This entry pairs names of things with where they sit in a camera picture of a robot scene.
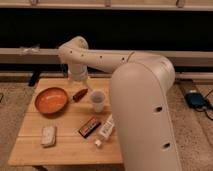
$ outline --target chocolate bar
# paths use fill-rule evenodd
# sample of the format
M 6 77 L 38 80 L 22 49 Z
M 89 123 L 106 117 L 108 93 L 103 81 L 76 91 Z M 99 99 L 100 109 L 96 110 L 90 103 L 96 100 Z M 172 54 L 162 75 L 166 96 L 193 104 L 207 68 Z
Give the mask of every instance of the chocolate bar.
M 101 121 L 97 117 L 92 117 L 86 124 L 84 124 L 79 129 L 78 132 L 84 138 L 87 138 L 100 125 L 101 125 Z

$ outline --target black backdrop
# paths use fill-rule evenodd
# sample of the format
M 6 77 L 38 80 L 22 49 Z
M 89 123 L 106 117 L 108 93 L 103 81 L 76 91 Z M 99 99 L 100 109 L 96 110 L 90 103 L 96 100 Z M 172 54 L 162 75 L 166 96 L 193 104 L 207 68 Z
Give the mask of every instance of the black backdrop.
M 213 12 L 0 9 L 1 48 L 57 48 L 77 35 L 95 49 L 213 51 Z

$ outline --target red object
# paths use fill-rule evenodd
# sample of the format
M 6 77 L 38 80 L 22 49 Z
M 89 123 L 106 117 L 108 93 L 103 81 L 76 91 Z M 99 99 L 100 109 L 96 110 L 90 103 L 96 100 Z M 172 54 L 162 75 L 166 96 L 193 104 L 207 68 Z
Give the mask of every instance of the red object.
M 62 88 L 51 87 L 43 90 L 35 99 L 35 107 L 42 114 L 60 111 L 68 103 L 68 95 Z

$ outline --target blue object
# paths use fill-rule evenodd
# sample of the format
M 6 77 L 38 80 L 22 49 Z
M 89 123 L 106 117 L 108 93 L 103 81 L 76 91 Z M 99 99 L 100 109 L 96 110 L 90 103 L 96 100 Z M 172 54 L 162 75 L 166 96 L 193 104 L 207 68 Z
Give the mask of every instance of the blue object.
M 187 93 L 185 99 L 190 108 L 202 108 L 206 106 L 205 98 L 201 93 Z

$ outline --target bottle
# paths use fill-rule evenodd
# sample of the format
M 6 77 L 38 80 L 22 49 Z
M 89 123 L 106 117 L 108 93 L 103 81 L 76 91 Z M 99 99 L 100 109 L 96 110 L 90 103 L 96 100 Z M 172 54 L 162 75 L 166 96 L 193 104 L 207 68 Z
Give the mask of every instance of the bottle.
M 115 124 L 111 114 L 98 132 L 98 139 L 96 139 L 94 142 L 96 147 L 98 148 L 102 147 L 103 143 L 109 139 L 114 127 Z

